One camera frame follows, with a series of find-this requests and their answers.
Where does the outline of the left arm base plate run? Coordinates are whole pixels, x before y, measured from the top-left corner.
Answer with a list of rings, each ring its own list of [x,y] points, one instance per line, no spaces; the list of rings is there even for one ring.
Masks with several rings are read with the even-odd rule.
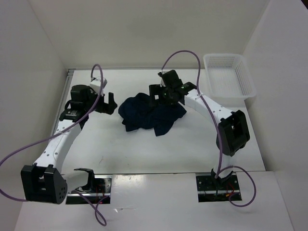
[[[110,204],[111,201],[112,175],[95,175],[94,183],[91,186],[76,188],[93,205]],[[69,193],[66,198],[66,205],[85,205],[87,201],[78,193]]]

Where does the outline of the navy blue shorts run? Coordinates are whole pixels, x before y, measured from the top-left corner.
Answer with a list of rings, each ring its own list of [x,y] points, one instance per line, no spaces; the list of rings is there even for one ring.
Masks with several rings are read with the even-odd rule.
[[[122,124],[127,132],[140,128],[153,129],[158,137],[167,134],[174,123],[181,119],[187,111],[179,103],[151,107],[150,96],[138,93],[134,97],[127,98],[120,105],[118,113],[123,118]]]

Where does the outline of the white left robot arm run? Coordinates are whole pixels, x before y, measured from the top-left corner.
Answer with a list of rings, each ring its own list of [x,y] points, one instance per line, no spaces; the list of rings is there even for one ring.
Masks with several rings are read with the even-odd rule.
[[[104,95],[87,85],[75,85],[70,91],[71,99],[64,106],[58,122],[56,136],[52,138],[41,156],[21,170],[25,198],[28,201],[61,204],[66,195],[79,187],[89,193],[96,187],[94,171],[75,168],[62,175],[64,160],[74,140],[89,119],[89,113],[111,115],[117,108],[114,94]]]

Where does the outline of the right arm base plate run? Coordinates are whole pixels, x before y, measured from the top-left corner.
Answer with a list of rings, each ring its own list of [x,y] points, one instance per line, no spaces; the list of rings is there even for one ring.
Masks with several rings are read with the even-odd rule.
[[[227,180],[217,182],[211,173],[196,174],[198,202],[225,202],[241,201],[240,187],[235,173],[229,175]]]

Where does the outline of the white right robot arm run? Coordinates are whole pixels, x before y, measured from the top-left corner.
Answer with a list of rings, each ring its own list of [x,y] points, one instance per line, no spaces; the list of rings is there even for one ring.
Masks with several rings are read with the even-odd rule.
[[[211,121],[216,129],[216,145],[219,149],[218,163],[212,169],[211,184],[222,189],[228,184],[233,169],[233,156],[250,140],[244,112],[232,111],[205,96],[199,85],[183,83],[175,70],[159,72],[160,84],[149,86],[150,106],[181,103]]]

